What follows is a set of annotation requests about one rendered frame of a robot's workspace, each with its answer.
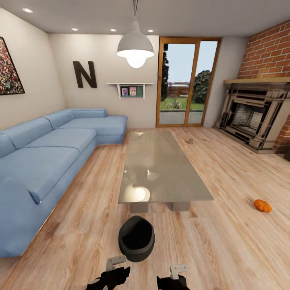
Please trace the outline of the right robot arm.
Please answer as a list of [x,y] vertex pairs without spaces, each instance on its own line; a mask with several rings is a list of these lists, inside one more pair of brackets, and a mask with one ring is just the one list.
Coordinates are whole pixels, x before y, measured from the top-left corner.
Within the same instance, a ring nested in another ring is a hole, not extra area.
[[187,264],[171,265],[169,278],[159,278],[157,276],[158,290],[190,290],[186,286],[186,278],[178,274],[187,271],[189,271]]

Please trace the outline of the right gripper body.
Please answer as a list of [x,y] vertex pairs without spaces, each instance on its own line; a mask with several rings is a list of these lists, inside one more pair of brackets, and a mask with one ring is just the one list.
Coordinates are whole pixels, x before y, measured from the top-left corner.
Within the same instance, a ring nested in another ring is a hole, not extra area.
[[169,278],[161,278],[162,290],[174,290],[177,285],[186,287],[186,278],[184,276],[178,276],[178,279],[173,280]]

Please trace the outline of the pumpkin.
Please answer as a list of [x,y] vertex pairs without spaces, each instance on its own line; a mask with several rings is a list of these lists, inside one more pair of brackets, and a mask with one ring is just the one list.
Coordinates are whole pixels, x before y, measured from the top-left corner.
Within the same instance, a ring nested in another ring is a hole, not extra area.
[[262,211],[265,213],[269,213],[272,211],[271,206],[263,200],[257,199],[256,201],[254,201],[254,205],[259,211]]

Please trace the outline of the cauldron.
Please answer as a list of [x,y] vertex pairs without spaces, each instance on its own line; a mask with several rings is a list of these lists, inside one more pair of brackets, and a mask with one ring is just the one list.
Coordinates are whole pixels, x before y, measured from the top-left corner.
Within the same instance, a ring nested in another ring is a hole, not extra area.
[[135,215],[121,227],[118,236],[122,255],[131,262],[141,262],[152,252],[155,234],[152,224],[146,219]]

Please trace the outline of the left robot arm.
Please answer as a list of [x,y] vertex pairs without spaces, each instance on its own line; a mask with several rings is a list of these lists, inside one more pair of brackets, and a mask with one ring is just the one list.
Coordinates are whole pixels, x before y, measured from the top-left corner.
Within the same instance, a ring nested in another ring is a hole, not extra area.
[[129,276],[131,268],[117,268],[114,265],[126,262],[125,255],[118,255],[107,259],[106,271],[101,273],[101,277],[96,278],[87,284],[86,290],[113,290],[117,285],[124,284]]

